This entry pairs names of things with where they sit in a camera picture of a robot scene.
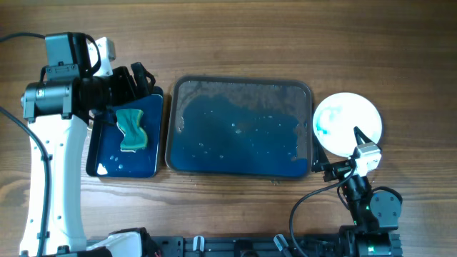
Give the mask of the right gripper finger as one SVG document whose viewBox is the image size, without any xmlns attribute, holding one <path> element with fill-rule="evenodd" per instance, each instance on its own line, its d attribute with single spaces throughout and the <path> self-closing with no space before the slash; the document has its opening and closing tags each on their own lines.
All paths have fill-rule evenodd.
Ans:
<svg viewBox="0 0 457 257">
<path fill-rule="evenodd" d="M 381 148 L 374 143 L 369 137 L 367 137 L 359 127 L 355 126 L 353 128 L 354 136 L 356 139 L 356 148 L 374 148 L 376 150 L 380 150 Z"/>
<path fill-rule="evenodd" d="M 313 172 L 327 171 L 329 168 L 327 155 L 319 141 L 313 141 L 313 160 L 311 170 Z"/>
</svg>

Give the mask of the white plate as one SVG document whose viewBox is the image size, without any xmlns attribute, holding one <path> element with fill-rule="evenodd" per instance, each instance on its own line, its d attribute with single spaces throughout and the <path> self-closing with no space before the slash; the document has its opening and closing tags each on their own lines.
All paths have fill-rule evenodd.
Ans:
<svg viewBox="0 0 457 257">
<path fill-rule="evenodd" d="M 383 124 L 378 109 L 358 94 L 343 92 L 325 98 L 313 114 L 313 132 L 329 152 L 348 157 L 356 147 L 354 128 L 358 127 L 378 143 Z"/>
</svg>

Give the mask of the green yellow sponge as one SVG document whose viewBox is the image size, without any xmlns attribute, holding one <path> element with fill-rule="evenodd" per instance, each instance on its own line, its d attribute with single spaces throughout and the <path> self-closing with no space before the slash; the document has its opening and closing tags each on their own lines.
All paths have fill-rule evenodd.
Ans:
<svg viewBox="0 0 457 257">
<path fill-rule="evenodd" d="M 143 111 L 140 109 L 119 109 L 116 111 L 116 125 L 124 135 L 120 143 L 123 152 L 136 152 L 148 144 L 147 133 L 141 128 Z"/>
</svg>

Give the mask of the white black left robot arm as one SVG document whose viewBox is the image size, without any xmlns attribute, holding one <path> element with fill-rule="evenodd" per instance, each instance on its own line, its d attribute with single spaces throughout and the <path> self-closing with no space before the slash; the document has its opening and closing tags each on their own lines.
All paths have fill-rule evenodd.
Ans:
<svg viewBox="0 0 457 257">
<path fill-rule="evenodd" d="M 86 250 L 81 217 L 81 160 L 89 113 L 153 93 L 155 79 L 141 63 L 102 76 L 76 64 L 48 66 L 29 84 L 22 104 L 31 139 L 31 189 L 21 256 Z"/>
</svg>

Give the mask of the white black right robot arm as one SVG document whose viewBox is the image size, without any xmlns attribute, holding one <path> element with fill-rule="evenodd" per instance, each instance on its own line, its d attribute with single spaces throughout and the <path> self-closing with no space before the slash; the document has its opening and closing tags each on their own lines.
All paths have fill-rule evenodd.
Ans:
<svg viewBox="0 0 457 257">
<path fill-rule="evenodd" d="M 313 138 L 313 172 L 324 172 L 325 182 L 337 180 L 337 195 L 351 214 L 353 225 L 341 226 L 336 234 L 306 236 L 301 245 L 311 256 L 401 257 L 398 229 L 403 198 L 386 186 L 372 187 L 366 174 L 377 169 L 381 148 L 358 128 L 353 128 L 356 146 L 345 161 L 330 163 L 323 146 Z"/>
</svg>

